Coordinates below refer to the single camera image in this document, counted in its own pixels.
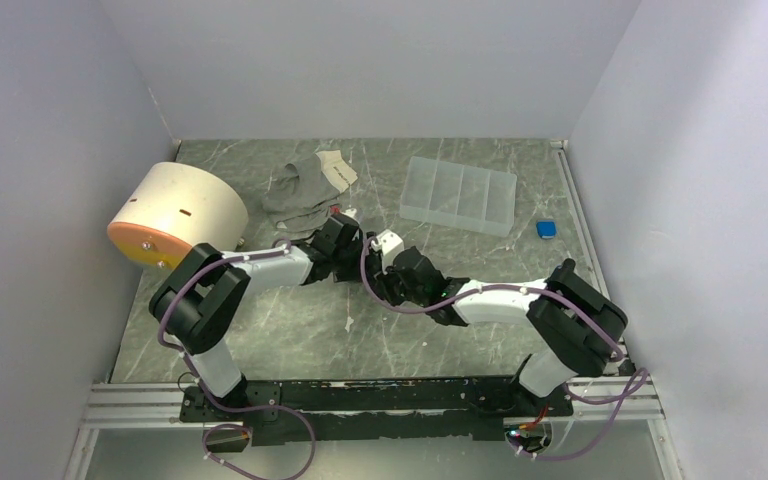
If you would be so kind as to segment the black striped underwear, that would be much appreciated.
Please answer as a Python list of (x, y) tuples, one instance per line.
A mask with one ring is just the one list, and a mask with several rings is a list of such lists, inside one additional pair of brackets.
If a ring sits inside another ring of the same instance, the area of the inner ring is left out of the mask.
[[(383, 232), (386, 229), (386, 222), (381, 216), (364, 217), (360, 222), (360, 228), (362, 230), (362, 239), (367, 240), (368, 238)], [(370, 285), (372, 285), (375, 282), (375, 278), (382, 273), (381, 253), (375, 250), (372, 244), (367, 248), (364, 270)]]

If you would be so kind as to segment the grey underwear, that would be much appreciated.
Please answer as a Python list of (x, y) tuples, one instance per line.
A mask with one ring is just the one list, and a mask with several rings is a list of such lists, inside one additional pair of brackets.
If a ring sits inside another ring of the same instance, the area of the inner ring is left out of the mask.
[(270, 182), (262, 207), (279, 232), (297, 234), (324, 225), (339, 197), (357, 181), (340, 150), (315, 152), (287, 163)]

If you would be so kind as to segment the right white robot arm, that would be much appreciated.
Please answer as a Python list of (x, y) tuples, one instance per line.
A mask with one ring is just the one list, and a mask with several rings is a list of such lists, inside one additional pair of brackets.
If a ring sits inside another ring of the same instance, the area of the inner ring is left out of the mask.
[(627, 315), (579, 277), (572, 259), (548, 278), (524, 283), (487, 283), (445, 277), (415, 247), (395, 255), (376, 244), (360, 257), (365, 289), (397, 313), (429, 316), (444, 326), (480, 323), (530, 326), (547, 350), (528, 355), (509, 389), (512, 407), (532, 415), (548, 396), (574, 377), (599, 377), (624, 353), (619, 341)]

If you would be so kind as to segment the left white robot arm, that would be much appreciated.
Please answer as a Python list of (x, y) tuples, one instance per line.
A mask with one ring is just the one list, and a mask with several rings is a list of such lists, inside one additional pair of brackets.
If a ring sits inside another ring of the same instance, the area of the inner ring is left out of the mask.
[(250, 404), (247, 379), (226, 339), (240, 303), (266, 290), (328, 277), (356, 281), (362, 242), (359, 223), (337, 213), (310, 236), (280, 240), (266, 250), (221, 252), (200, 243), (154, 293), (149, 311), (159, 322), (159, 343), (185, 361), (219, 419), (235, 419)]

